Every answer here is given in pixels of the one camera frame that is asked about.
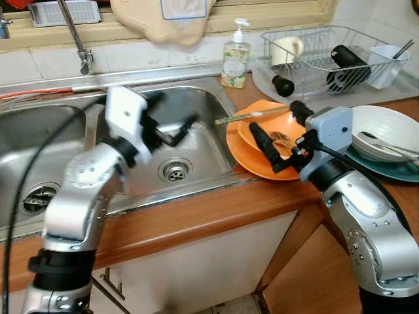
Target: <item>wooden cabinet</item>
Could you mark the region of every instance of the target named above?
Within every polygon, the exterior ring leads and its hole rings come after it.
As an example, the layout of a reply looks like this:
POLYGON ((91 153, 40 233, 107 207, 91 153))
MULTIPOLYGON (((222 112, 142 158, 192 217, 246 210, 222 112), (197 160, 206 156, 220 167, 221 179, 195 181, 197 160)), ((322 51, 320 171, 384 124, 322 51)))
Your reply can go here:
POLYGON ((321 225, 264 290, 271 314, 360 314, 345 250, 321 225))

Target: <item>kitchen sink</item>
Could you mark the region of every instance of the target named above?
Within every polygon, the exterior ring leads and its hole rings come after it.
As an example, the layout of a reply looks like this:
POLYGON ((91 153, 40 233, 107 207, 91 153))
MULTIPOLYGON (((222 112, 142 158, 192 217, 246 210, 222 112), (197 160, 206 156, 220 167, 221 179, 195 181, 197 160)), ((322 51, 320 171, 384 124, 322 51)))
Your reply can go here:
MULTIPOLYGON (((134 88, 146 96, 157 90, 162 98, 149 113, 159 130, 176 133, 184 119, 199 119, 176 147, 163 144, 147 165, 133 168, 124 191, 112 200, 108 215, 127 213, 231 185, 248 179, 244 171, 232 171, 236 161, 226 143, 226 126, 213 121, 231 116, 235 108, 214 78, 155 84, 134 88)), ((103 94, 91 93, 47 101, 18 103, 0 114, 0 238, 5 236, 11 202, 23 168, 35 149, 56 126, 103 94)), ((109 140, 104 108, 87 111, 40 155, 25 183, 19 205, 16 236, 39 231, 43 211, 59 190, 66 163, 96 143, 109 140)))
MULTIPOLYGON (((36 148, 75 111, 46 106, 0 114, 0 228, 8 224, 16 188, 36 148)), ((46 201, 60 188, 64 166, 83 151, 85 125, 81 115, 37 160, 24 185, 17 223, 39 220, 46 201)))

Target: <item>teal plate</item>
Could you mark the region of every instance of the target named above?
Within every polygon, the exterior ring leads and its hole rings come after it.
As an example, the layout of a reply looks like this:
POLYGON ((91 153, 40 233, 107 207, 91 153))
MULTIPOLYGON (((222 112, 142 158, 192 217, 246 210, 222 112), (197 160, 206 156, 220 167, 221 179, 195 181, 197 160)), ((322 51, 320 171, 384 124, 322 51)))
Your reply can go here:
POLYGON ((346 155, 367 169, 385 177, 419 183, 419 167, 412 162, 373 162, 358 154, 352 146, 348 148, 346 155))

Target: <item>drain strainer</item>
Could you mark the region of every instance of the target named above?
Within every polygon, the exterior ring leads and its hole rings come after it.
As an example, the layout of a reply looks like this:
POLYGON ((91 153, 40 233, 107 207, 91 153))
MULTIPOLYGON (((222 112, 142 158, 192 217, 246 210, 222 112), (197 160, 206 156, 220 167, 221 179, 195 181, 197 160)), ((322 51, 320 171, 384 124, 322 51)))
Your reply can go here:
POLYGON ((59 188, 60 186, 58 184, 51 182, 35 186, 22 200, 20 212, 25 215, 38 215, 42 213, 59 188))
POLYGON ((192 164, 184 158, 170 158, 158 168, 158 176, 166 182, 177 183, 189 178, 192 174, 192 164))

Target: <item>soap dispenser pump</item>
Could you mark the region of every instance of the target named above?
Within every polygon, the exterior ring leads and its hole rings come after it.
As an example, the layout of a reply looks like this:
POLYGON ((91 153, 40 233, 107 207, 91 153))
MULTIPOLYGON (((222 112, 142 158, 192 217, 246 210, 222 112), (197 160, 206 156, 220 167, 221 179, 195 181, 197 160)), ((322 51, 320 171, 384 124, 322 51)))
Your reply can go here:
POLYGON ((233 40, 224 45, 221 85, 243 88, 251 46, 249 43, 244 42, 242 26, 250 26, 250 24, 244 18, 236 18, 234 22, 238 25, 238 29, 233 35, 233 40))

